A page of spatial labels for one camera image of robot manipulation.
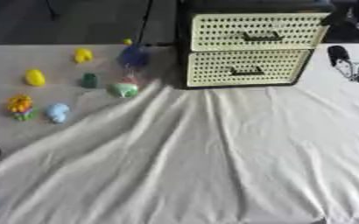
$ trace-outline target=floor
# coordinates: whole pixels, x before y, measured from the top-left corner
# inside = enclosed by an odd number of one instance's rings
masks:
[[[148,0],[0,0],[0,45],[117,44],[136,39]],[[154,0],[145,43],[171,42],[175,3]]]

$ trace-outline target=perforated drawer front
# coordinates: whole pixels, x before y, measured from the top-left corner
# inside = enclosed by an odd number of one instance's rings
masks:
[[[192,51],[314,49],[327,31],[328,13],[199,14]]]
[[[193,52],[188,87],[291,84],[310,51]]]

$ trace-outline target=orange flower toy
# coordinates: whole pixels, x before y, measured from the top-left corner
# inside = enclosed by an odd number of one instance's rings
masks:
[[[17,94],[8,100],[8,110],[19,121],[26,121],[33,117],[35,109],[29,95]]]

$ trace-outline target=blue toy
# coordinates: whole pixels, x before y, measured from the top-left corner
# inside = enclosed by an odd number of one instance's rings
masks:
[[[118,56],[118,62],[123,67],[144,67],[148,63],[148,53],[137,45],[127,46]]]
[[[64,103],[56,103],[50,106],[46,115],[54,123],[63,123],[67,119],[67,113],[69,112],[69,107]]]

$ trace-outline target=light blue toy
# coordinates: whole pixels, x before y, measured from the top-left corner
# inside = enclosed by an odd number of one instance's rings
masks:
[[[56,103],[47,109],[46,115],[54,123],[63,123],[67,119],[68,112],[69,112],[69,107],[66,104]]]

